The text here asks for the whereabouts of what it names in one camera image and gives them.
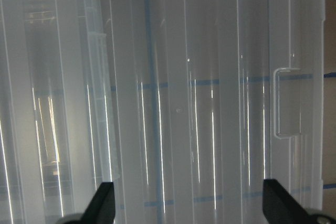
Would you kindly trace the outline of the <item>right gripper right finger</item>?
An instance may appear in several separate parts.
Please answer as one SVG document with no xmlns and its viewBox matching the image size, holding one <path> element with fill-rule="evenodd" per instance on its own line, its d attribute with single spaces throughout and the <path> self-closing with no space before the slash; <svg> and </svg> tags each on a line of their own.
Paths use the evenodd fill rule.
<svg viewBox="0 0 336 224">
<path fill-rule="evenodd" d="M 262 191 L 263 214 L 270 224 L 310 223 L 309 214 L 276 179 L 265 179 Z"/>
</svg>

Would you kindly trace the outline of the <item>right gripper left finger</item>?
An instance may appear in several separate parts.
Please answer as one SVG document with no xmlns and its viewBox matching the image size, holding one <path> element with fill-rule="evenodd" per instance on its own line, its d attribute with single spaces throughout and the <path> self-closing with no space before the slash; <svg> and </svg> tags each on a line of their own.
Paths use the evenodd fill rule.
<svg viewBox="0 0 336 224">
<path fill-rule="evenodd" d="M 103 182 L 81 218 L 70 223 L 112 224 L 116 216 L 115 203 L 114 183 Z"/>
</svg>

